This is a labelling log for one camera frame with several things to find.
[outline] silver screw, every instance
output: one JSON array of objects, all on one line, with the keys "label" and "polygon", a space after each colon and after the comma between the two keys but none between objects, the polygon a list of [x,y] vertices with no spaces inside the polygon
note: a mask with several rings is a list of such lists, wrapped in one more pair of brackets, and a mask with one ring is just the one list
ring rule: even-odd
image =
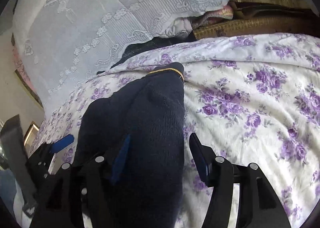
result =
[{"label": "silver screw", "polygon": [[96,157],[95,161],[97,163],[103,162],[104,161],[104,157],[102,157],[102,156]]},{"label": "silver screw", "polygon": [[87,194],[87,188],[86,187],[81,190],[81,194],[83,194],[83,195]]},{"label": "silver screw", "polygon": [[223,163],[224,162],[224,158],[221,157],[221,156],[218,156],[218,157],[216,157],[216,162]]},{"label": "silver screw", "polygon": [[252,168],[253,170],[257,170],[259,167],[256,163],[251,163],[250,168]]},{"label": "silver screw", "polygon": [[61,167],[62,167],[62,169],[67,170],[70,167],[70,164],[69,163],[63,163]]}]

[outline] wall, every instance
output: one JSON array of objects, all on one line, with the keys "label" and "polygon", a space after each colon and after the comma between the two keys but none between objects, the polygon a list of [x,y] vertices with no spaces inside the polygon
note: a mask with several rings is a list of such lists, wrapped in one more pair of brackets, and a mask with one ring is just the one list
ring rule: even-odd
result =
[{"label": "wall", "polygon": [[11,35],[11,29],[0,35],[0,119],[5,122],[19,114],[22,130],[26,133],[32,121],[41,125],[44,111],[14,72]]}]

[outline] pink floral fabric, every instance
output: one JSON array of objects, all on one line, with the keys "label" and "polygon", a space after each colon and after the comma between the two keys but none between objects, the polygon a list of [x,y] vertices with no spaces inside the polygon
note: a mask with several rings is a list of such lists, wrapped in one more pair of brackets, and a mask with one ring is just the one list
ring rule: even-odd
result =
[{"label": "pink floral fabric", "polygon": [[[185,67],[186,114],[184,200],[176,228],[201,227],[212,194],[189,150],[192,132],[232,163],[257,163],[291,226],[300,227],[320,198],[319,43],[308,35],[262,34],[203,39],[136,55],[73,91],[43,122],[31,152],[72,134],[75,142],[55,155],[50,170],[71,163],[91,102],[177,61]],[[236,225],[237,185],[234,195],[229,227]]]}]

